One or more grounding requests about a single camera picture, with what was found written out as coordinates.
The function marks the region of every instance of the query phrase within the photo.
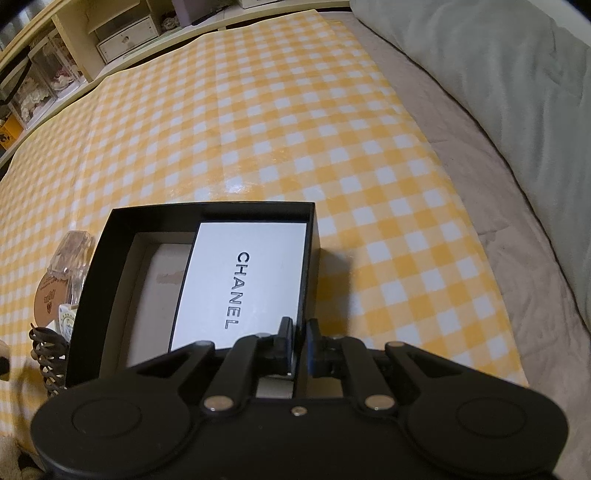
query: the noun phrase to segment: silver rivet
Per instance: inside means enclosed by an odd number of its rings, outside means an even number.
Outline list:
[[[365,399],[365,406],[375,411],[389,410],[395,403],[394,399],[387,395],[371,395]]]
[[[206,398],[203,405],[210,411],[226,411],[234,406],[234,401],[225,395],[214,395]]]
[[[308,409],[306,407],[293,407],[291,409],[291,414],[294,417],[303,417],[308,413]]]

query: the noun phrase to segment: white label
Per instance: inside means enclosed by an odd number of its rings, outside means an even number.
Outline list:
[[[201,223],[171,349],[197,340],[228,348],[243,336],[277,333],[282,317],[295,321],[305,243],[305,223]]]

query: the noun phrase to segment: yellow checkered tablecloth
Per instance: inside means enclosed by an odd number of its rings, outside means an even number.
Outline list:
[[[112,208],[315,202],[317,316],[525,383],[484,251],[453,185],[376,65],[314,11],[204,35],[107,78],[41,126],[0,184],[0,430],[30,447],[45,399],[27,332],[61,237]]]

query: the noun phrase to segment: chanel box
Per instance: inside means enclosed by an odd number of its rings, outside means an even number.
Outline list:
[[[314,314],[313,203],[210,202],[115,209],[80,299],[66,386],[198,340],[229,348]]]

